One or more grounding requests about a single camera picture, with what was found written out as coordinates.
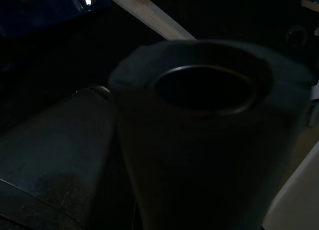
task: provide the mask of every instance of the blue surface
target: blue surface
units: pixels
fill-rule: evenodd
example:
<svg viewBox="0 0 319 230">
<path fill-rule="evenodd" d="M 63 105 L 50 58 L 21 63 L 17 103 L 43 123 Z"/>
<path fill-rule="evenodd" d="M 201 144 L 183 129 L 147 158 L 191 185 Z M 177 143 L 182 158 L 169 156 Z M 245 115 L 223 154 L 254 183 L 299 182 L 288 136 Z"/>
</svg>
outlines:
<svg viewBox="0 0 319 230">
<path fill-rule="evenodd" d="M 0 35 L 28 34 L 110 5 L 110 0 L 0 0 Z"/>
</svg>

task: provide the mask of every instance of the round hole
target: round hole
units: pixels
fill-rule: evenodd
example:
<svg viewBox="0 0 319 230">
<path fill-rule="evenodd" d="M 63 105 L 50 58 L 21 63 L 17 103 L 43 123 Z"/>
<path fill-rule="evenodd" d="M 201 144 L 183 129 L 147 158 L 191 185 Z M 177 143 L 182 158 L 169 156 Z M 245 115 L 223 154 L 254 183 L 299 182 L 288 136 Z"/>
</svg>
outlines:
<svg viewBox="0 0 319 230">
<path fill-rule="evenodd" d="M 239 112 L 256 93 L 245 76 L 216 66 L 186 66 L 168 71 L 154 85 L 167 103 L 193 111 Z"/>
</svg>

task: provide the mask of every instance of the wooden stick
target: wooden stick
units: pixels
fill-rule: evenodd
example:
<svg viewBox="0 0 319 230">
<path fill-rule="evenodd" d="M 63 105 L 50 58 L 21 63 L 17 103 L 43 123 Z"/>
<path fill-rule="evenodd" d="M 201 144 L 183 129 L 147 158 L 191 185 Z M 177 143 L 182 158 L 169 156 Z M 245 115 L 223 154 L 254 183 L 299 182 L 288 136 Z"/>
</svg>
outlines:
<svg viewBox="0 0 319 230">
<path fill-rule="evenodd" d="M 113 0 L 165 39 L 195 39 L 150 0 Z"/>
</svg>

